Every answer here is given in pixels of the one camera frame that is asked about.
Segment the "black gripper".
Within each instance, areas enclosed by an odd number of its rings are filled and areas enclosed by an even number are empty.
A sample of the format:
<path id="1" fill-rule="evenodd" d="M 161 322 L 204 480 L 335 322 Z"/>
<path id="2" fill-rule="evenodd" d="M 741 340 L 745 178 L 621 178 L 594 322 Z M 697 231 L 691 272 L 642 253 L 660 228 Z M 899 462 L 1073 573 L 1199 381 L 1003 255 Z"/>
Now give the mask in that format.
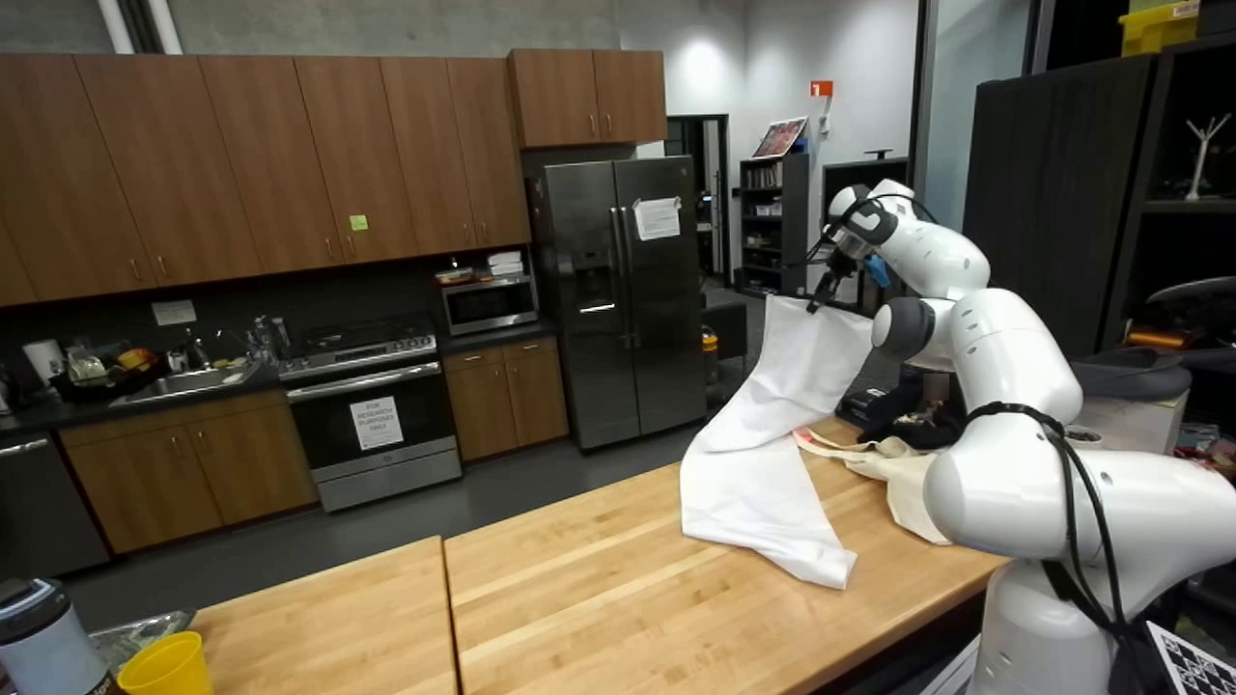
<path id="1" fill-rule="evenodd" d="M 813 310 L 828 305 L 836 299 L 836 285 L 863 272 L 863 264 L 872 253 L 870 235 L 872 235 L 872 226 L 863 222 L 859 213 L 848 213 L 822 226 L 821 247 L 828 253 L 828 258 L 822 258 L 822 277 L 806 295 Z"/>

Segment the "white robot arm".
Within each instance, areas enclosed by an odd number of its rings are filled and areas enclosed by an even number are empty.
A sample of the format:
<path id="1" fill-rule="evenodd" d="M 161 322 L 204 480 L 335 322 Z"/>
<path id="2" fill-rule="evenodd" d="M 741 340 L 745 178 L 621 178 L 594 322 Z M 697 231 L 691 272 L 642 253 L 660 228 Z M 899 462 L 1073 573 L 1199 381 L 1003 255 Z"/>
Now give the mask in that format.
<path id="1" fill-rule="evenodd" d="M 965 424 L 924 480 L 955 546 L 993 552 L 965 695 L 1236 695 L 1236 672 L 1150 618 L 1177 585 L 1236 561 L 1236 487 L 1168 451 L 1079 449 L 1083 381 L 987 253 L 884 178 L 831 199 L 828 274 L 884 264 L 903 295 L 872 345 L 957 377 Z"/>

